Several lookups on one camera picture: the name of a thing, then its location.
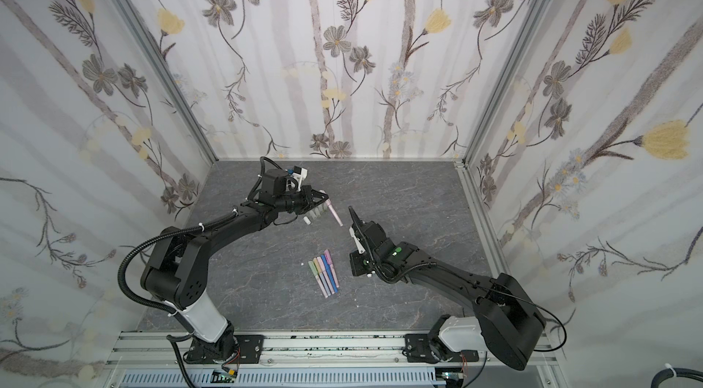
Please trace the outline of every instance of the zip tie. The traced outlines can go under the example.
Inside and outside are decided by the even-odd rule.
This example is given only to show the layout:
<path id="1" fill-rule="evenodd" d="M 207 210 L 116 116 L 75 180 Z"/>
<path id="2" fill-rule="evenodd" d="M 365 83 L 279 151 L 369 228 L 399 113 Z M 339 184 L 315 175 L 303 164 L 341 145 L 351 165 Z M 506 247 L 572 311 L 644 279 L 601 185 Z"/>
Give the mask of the zip tie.
<path id="1" fill-rule="evenodd" d="M 670 363 L 665 363 L 663 366 L 664 366 L 665 368 L 670 369 L 670 370 L 672 371 L 674 377 L 678 377 L 678 375 L 676 374 L 676 370 L 673 369 L 673 367 L 672 367 L 672 365 L 671 365 Z"/>

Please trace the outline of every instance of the dark gray floor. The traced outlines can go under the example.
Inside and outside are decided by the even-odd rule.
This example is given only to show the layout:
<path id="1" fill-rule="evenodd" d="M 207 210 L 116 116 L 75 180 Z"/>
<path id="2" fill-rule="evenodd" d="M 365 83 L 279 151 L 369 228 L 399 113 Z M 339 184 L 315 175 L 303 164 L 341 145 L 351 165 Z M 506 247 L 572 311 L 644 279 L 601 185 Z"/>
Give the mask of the dark gray floor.
<path id="1" fill-rule="evenodd" d="M 237 240 L 210 260 L 207 292 L 237 330 L 428 329 L 461 307 L 424 287 L 353 277 L 349 237 L 354 206 L 396 242 L 413 243 L 438 260 L 473 273 L 490 270 L 452 163 L 284 161 L 309 170 L 306 183 L 325 190 L 345 226 L 329 212 L 308 226 L 298 219 Z M 190 225 L 218 217 L 240 203 L 259 173 L 258 162 L 217 163 L 200 193 Z M 340 292 L 325 299 L 307 261 L 325 249 Z M 147 310 L 141 330 L 179 329 L 166 313 Z"/>

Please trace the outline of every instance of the pink marker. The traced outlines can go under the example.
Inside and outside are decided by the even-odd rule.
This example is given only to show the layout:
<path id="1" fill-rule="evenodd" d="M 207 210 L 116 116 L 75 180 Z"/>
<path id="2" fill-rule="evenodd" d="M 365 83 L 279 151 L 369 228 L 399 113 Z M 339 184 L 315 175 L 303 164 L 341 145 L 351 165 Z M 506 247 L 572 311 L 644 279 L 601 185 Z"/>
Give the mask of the pink marker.
<path id="1" fill-rule="evenodd" d="M 327 264 L 330 265 L 330 269 L 332 270 L 332 277 L 335 278 L 335 284 L 339 289 L 339 280 L 337 279 L 337 272 L 335 272 L 335 265 L 332 264 L 332 256 L 330 255 L 330 250 L 325 250 L 325 258 L 327 259 Z"/>
<path id="2" fill-rule="evenodd" d="M 339 216 L 337 216 L 337 212 L 335 211 L 334 208 L 332 208 L 332 203 L 330 202 L 329 199 L 327 199 L 325 201 L 325 204 L 327 205 L 327 208 L 330 209 L 330 212 L 332 212 L 332 216 L 334 216 L 335 219 L 337 219 L 337 223 L 339 224 L 339 226 L 344 226 L 344 224 L 342 223 L 342 220 L 339 218 Z"/>
<path id="3" fill-rule="evenodd" d="M 330 294 L 336 293 L 335 288 L 332 287 L 332 281 L 330 280 L 330 276 L 327 275 L 327 269 L 325 269 L 325 264 L 322 262 L 322 257 L 317 257 L 317 262 L 320 264 L 322 268 L 322 275 L 325 277 L 325 281 L 327 282 L 327 285 L 330 287 Z"/>

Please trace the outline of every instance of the pen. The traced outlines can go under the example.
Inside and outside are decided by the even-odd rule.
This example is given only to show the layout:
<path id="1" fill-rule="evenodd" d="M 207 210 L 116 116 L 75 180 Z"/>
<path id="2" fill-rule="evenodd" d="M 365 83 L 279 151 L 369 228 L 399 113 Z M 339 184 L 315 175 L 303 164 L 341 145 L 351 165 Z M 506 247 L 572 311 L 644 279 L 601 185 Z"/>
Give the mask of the pen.
<path id="1" fill-rule="evenodd" d="M 310 266 L 312 276 L 315 277 L 315 279 L 317 280 L 317 285 L 320 286 L 320 290 L 322 290 L 322 295 L 327 298 L 327 292 L 325 292 L 325 287 L 322 286 L 322 282 L 320 281 L 320 276 L 317 274 L 317 269 L 315 269 L 315 265 L 312 264 L 312 261 L 308 261 L 308 266 Z"/>
<path id="2" fill-rule="evenodd" d="M 337 289 L 337 285 L 335 284 L 335 279 L 333 278 L 332 275 L 332 270 L 330 269 L 330 265 L 327 262 L 327 259 L 325 258 L 324 255 L 321 255 L 320 258 L 322 259 L 322 263 L 325 265 L 325 270 L 327 272 L 327 276 L 330 278 L 330 284 L 332 285 L 332 288 L 335 290 L 335 292 L 339 292 Z"/>
<path id="3" fill-rule="evenodd" d="M 317 269 L 317 275 L 320 278 L 320 281 L 322 282 L 322 286 L 325 287 L 325 291 L 327 292 L 327 295 L 331 295 L 332 292 L 330 290 L 330 287 L 327 286 L 327 281 L 325 281 L 325 276 L 322 275 L 322 268 L 320 267 L 320 263 L 317 261 L 317 257 L 313 258 L 312 262 L 315 264 L 315 268 Z"/>
<path id="4" fill-rule="evenodd" d="M 330 280 L 330 276 L 327 275 L 327 269 L 325 269 L 325 264 L 322 262 L 322 257 L 317 257 L 317 262 L 318 262 L 318 264 L 320 264 L 320 269 L 322 269 L 322 275 L 325 276 L 325 281 L 327 281 L 327 284 L 330 287 L 330 290 L 332 291 L 332 293 L 336 293 L 337 291 L 332 286 L 332 281 Z"/>
<path id="5" fill-rule="evenodd" d="M 332 203 L 330 202 L 329 199 L 327 199 L 325 201 L 325 205 L 327 205 L 327 208 L 329 208 L 330 212 L 332 213 L 332 216 L 334 216 L 335 219 L 337 219 L 337 223 L 339 224 L 339 226 L 344 226 L 344 224 L 342 223 L 342 220 L 339 218 L 339 216 L 337 216 L 337 212 L 335 211 L 334 208 L 332 208 Z"/>
<path id="6" fill-rule="evenodd" d="M 337 272 L 335 272 L 335 265 L 332 264 L 330 250 L 325 250 L 325 257 L 327 258 L 327 264 L 330 265 L 330 269 L 332 270 L 332 277 L 335 278 L 335 283 L 337 283 L 337 288 L 339 289 L 339 280 L 337 279 Z"/>

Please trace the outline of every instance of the wall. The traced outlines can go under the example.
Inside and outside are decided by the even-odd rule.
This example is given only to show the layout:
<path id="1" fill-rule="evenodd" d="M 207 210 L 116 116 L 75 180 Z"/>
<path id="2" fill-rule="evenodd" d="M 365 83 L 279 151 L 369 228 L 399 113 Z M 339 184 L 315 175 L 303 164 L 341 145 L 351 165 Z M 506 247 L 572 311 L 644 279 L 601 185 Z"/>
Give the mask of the wall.
<path id="1" fill-rule="evenodd" d="M 532 0 L 132 0 L 219 157 L 460 157 Z"/>
<path id="2" fill-rule="evenodd" d="M 574 388 L 700 368 L 702 36 L 701 0 L 553 0 L 471 161 Z"/>
<path id="3" fill-rule="evenodd" d="M 0 2 L 0 385 L 90 387 L 142 314 L 119 262 L 209 164 L 110 0 Z"/>

